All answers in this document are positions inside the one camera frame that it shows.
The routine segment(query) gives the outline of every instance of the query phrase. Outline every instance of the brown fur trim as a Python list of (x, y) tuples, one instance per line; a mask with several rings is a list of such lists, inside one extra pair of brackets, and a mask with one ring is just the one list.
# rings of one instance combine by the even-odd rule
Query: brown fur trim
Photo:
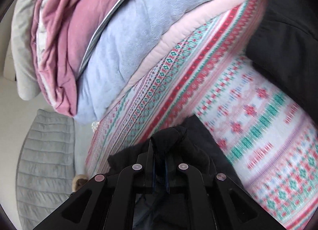
[(78, 191), (85, 183), (88, 182), (88, 177), (84, 174), (78, 174), (72, 181), (72, 192)]

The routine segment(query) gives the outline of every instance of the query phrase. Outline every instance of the red and teal pattern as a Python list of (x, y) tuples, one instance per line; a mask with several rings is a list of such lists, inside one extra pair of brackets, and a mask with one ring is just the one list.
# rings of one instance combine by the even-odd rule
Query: red and teal pattern
[(106, 172), (109, 155), (196, 114), (254, 199), (286, 229), (303, 229), (318, 207), (317, 131), (244, 55), (265, 1), (211, 19), (143, 77), (100, 122), (88, 174)]

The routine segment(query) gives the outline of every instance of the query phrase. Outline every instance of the metal rivet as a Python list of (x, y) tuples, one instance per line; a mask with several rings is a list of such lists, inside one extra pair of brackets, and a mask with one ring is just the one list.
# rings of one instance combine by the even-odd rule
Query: metal rivet
[(226, 175), (223, 173), (218, 173), (217, 179), (219, 179), (220, 181), (224, 181), (226, 179)]
[(138, 171), (138, 170), (140, 170), (141, 168), (143, 168), (143, 166), (141, 165), (141, 164), (134, 164), (133, 165), (133, 169), (135, 170), (135, 171)]
[(98, 174), (95, 176), (94, 179), (96, 182), (102, 182), (105, 179), (105, 176), (103, 176), (102, 174)]
[(188, 166), (186, 163), (181, 163), (181, 164), (179, 165), (179, 168), (180, 168), (181, 170), (187, 170), (187, 169), (189, 168), (189, 166)]

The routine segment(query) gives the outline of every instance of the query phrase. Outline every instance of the quilted fabric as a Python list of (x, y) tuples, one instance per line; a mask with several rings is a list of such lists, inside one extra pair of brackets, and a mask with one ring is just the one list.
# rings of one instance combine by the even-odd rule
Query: quilted fabric
[(23, 230), (32, 230), (72, 192), (74, 136), (72, 118), (38, 110), (17, 169), (16, 200)]
[(252, 197), (286, 229), (302, 230), (318, 207), (317, 130), (245, 56), (265, 5), (245, 2), (178, 43), (99, 123), (89, 174), (108, 171), (110, 154), (195, 114)]

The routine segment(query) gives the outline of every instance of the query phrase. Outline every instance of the black jacket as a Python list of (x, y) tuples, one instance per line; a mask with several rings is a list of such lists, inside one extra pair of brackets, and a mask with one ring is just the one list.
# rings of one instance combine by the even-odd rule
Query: black jacket
[[(172, 152), (182, 157), (183, 162), (198, 168), (201, 173), (215, 175), (224, 173), (243, 188), (234, 168), (205, 126), (196, 116), (189, 117), (176, 127), (167, 128), (151, 136), (156, 162)], [(149, 140), (128, 147), (108, 159), (107, 175), (119, 173), (134, 164), (138, 155), (148, 151)], [(152, 195), (138, 195), (135, 204), (134, 230), (141, 229), (187, 229), (183, 194), (167, 195), (160, 179)]]
[(318, 123), (318, 0), (268, 0), (246, 55)]

